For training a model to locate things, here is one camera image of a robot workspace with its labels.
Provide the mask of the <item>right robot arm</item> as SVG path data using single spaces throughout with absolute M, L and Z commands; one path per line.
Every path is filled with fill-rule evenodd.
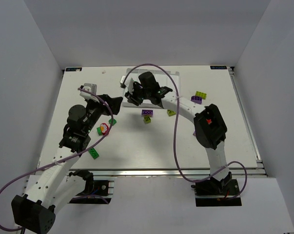
M 220 191 L 232 179 L 225 156 L 225 139 L 227 126 L 223 117 L 214 104 L 203 106 L 183 98 L 176 90 L 160 86 L 151 72 L 144 72 L 138 76 L 139 81 L 125 76 L 120 83 L 126 89 L 124 96 L 127 101 L 139 106 L 144 100 L 149 100 L 165 110 L 176 112 L 194 124 L 196 139 L 207 153 L 211 178 L 214 187 Z

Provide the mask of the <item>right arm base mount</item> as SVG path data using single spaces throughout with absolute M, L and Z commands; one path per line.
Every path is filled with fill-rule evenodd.
M 240 189 L 236 179 L 231 179 L 224 188 L 218 188 L 210 179 L 191 185 L 197 207 L 240 207 Z

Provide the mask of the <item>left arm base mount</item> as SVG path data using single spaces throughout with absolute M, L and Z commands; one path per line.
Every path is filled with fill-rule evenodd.
M 88 170 L 76 170 L 70 172 L 67 177 L 78 176 L 84 182 L 84 190 L 74 196 L 70 204 L 105 204 L 108 205 L 114 193 L 114 180 L 94 178 L 94 174 Z

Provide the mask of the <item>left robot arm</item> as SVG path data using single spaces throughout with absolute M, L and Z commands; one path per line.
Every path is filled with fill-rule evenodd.
M 122 97 L 108 95 L 85 97 L 86 106 L 77 104 L 68 111 L 67 123 L 53 165 L 44 170 L 36 183 L 12 200 L 15 222 L 36 233 L 46 234 L 52 228 L 56 214 L 73 197 L 88 195 L 94 188 L 93 174 L 87 170 L 70 172 L 91 140 L 89 133 L 102 115 L 117 115 Z

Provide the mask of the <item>green 2x2 brick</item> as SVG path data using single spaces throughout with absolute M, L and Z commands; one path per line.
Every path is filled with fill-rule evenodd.
M 109 124 L 112 124 L 112 125 L 115 125 L 116 123 L 117 123 L 117 121 L 116 121 L 116 119 L 114 118 L 114 119 L 109 119 Z

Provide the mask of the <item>red flower brick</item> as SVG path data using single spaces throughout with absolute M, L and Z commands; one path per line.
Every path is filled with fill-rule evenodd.
M 109 126 L 106 123 L 102 123 L 99 127 L 101 128 L 102 136 L 106 135 L 109 130 Z

